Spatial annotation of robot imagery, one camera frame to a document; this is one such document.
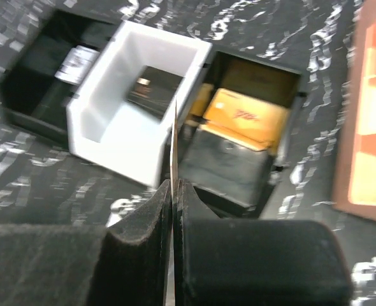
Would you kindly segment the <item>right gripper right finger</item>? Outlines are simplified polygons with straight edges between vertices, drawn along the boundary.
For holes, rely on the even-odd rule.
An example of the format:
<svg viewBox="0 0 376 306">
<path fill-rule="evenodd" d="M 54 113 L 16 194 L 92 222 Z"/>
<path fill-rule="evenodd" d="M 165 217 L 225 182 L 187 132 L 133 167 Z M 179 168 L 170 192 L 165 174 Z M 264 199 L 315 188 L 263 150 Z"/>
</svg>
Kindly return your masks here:
<svg viewBox="0 0 376 306">
<path fill-rule="evenodd" d="M 193 185 L 173 207 L 177 305 L 348 305 L 354 286 L 333 232 L 311 220 L 218 217 Z"/>
</svg>

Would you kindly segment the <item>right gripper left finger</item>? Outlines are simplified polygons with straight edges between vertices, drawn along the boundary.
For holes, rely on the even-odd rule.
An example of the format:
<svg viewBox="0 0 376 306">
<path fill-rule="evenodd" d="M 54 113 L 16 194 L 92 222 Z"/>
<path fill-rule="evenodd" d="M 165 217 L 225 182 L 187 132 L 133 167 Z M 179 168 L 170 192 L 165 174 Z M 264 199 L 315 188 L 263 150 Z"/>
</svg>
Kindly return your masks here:
<svg viewBox="0 0 376 306">
<path fill-rule="evenodd" d="M 171 223 L 165 180 L 110 227 L 0 225 L 0 305 L 164 305 Z"/>
</svg>

